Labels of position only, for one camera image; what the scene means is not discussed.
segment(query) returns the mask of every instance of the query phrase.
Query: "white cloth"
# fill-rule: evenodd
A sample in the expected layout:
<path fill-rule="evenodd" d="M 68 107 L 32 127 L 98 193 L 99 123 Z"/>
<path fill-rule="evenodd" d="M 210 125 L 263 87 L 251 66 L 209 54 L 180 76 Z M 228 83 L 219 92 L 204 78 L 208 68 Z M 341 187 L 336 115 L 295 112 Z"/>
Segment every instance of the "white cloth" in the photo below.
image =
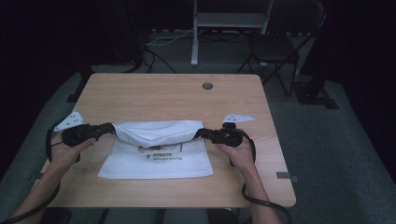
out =
<path fill-rule="evenodd" d="M 191 140 L 203 128 L 199 120 L 128 122 L 114 126 L 118 138 L 98 177 L 165 179 L 213 175 L 204 139 Z"/>

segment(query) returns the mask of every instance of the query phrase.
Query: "gray floor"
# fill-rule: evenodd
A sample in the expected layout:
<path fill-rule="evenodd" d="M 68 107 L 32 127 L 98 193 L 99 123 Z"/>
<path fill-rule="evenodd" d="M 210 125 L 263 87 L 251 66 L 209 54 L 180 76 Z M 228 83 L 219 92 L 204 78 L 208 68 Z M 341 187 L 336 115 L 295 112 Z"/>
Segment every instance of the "gray floor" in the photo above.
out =
<path fill-rule="evenodd" d="M 201 42 L 199 65 L 196 67 L 190 65 L 191 39 L 179 39 L 172 44 L 149 48 L 178 73 L 227 74 L 235 73 L 249 54 L 242 36 L 234 40 L 240 41 Z M 309 46 L 302 49 L 301 54 L 305 56 L 308 50 Z M 146 53 L 145 59 L 151 63 L 152 55 Z M 131 66 L 101 64 L 92 68 L 96 72 L 117 73 Z M 147 69 L 143 65 L 136 73 L 145 73 Z M 255 73 L 265 75 L 271 71 L 271 66 L 261 68 L 253 62 L 253 69 Z M 172 73 L 158 58 L 151 72 Z M 290 68 L 286 66 L 281 72 L 287 77 Z M 242 73 L 248 73 L 248 67 Z M 299 75 L 298 79 L 309 80 L 309 77 Z M 79 80 L 79 75 L 75 74 L 54 93 L 27 135 L 0 183 L 0 220 L 12 213 L 32 187 L 32 179 L 46 159 L 46 131 L 55 120 L 71 112 L 74 105 L 65 100 L 74 92 Z M 299 178 L 293 183 L 297 203 L 289 208 L 294 223 L 395 223 L 394 183 L 357 120 L 343 87 L 328 81 L 325 89 L 340 109 L 299 105 L 294 94 L 286 97 L 276 78 L 264 85 L 289 171 Z M 71 210 L 71 224 L 98 223 L 103 212 L 103 208 Z M 248 210 L 243 210 L 241 221 L 247 215 Z"/>

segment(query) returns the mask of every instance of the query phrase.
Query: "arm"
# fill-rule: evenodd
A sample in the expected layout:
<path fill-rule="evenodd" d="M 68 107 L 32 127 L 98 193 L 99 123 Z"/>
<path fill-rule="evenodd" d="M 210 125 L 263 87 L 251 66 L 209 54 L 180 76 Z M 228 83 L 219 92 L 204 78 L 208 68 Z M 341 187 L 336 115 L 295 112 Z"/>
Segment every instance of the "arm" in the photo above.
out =
<path fill-rule="evenodd" d="M 44 173 L 40 180 L 35 184 L 29 195 L 25 198 L 25 200 L 21 203 L 12 216 L 16 217 L 21 215 L 46 201 L 52 192 L 56 190 L 62 177 L 75 163 L 78 154 L 83 149 L 93 145 L 94 141 L 94 139 L 89 139 L 75 147 L 68 147 L 65 144 L 53 146 L 51 149 L 52 161 L 49 164 L 46 173 Z M 57 133 L 51 139 L 51 144 L 54 145 L 60 142 L 62 142 L 62 136 L 60 133 Z M 40 223 L 40 220 L 44 214 L 44 210 L 45 209 L 24 220 L 21 220 L 18 223 Z"/>
<path fill-rule="evenodd" d="M 252 198 L 269 202 L 268 195 L 262 185 L 262 180 L 260 179 L 256 165 L 254 164 L 249 141 L 244 138 L 239 147 L 228 147 L 223 144 L 218 144 L 216 145 L 216 148 L 230 156 L 234 166 L 242 174 L 242 177 L 244 177 L 247 187 L 247 195 Z M 279 217 L 271 207 L 250 203 L 250 210 L 253 223 L 280 223 Z"/>

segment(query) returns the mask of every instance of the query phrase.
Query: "white towel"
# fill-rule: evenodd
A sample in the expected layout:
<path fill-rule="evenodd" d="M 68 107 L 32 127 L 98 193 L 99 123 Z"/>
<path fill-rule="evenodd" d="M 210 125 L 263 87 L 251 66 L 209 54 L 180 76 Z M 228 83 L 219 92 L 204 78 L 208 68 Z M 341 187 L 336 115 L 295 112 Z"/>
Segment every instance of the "white towel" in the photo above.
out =
<path fill-rule="evenodd" d="M 165 179 L 213 175 L 204 139 L 191 140 L 204 127 L 200 120 L 127 122 L 114 126 L 118 138 L 99 177 Z"/>

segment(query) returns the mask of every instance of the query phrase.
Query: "dark background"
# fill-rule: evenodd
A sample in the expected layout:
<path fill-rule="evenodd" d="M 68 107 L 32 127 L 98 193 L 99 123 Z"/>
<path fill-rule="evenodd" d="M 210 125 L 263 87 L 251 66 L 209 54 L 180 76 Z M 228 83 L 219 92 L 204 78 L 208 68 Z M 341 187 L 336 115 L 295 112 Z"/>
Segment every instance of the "dark background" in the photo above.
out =
<path fill-rule="evenodd" d="M 293 1 L 276 1 L 273 16 L 281 15 Z M 67 79 L 76 72 L 88 77 L 93 64 L 131 60 L 119 55 L 112 45 L 98 2 L 1 0 L 1 177 L 43 105 Z M 344 86 L 357 117 L 395 180 L 395 9 L 384 0 L 335 0 L 330 7 L 332 2 L 324 1 L 326 9 L 332 10 L 303 73 L 325 76 Z M 192 27 L 192 0 L 136 0 L 128 4 L 138 8 L 132 13 L 133 27 L 158 31 Z M 213 1 L 200 0 L 200 10 L 212 10 L 213 6 Z M 219 2 L 215 9 L 257 12 L 264 7 L 259 0 L 243 4 L 234 0 Z"/>

